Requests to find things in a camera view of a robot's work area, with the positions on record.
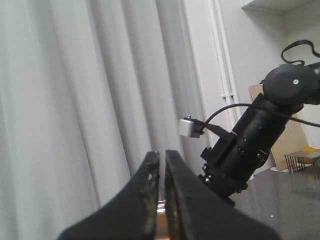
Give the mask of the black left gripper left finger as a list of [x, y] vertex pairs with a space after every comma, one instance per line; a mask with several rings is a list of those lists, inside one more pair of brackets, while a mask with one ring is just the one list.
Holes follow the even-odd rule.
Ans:
[[157, 225], [160, 154], [148, 152], [125, 187], [101, 209], [65, 229], [60, 240], [152, 240]]

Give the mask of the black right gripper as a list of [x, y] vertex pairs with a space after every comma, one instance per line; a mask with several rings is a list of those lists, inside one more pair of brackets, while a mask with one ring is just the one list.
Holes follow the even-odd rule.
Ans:
[[234, 207], [229, 196], [248, 188], [249, 178], [266, 162], [270, 150], [270, 141], [259, 137], [251, 142], [228, 132], [213, 147], [203, 150], [201, 157], [206, 164], [201, 178], [211, 191]]

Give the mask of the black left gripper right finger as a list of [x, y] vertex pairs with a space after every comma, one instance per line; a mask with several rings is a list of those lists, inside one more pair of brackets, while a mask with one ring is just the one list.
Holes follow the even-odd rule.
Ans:
[[271, 227], [209, 190], [176, 150], [165, 152], [165, 214], [172, 240], [279, 240]]

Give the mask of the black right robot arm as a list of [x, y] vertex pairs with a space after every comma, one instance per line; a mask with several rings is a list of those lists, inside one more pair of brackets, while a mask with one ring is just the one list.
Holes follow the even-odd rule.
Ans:
[[319, 105], [320, 64], [282, 64], [268, 73], [262, 90], [233, 129], [222, 131], [215, 145], [201, 154], [206, 163], [199, 178], [231, 206], [235, 203], [230, 195], [247, 189], [289, 119], [305, 104]]

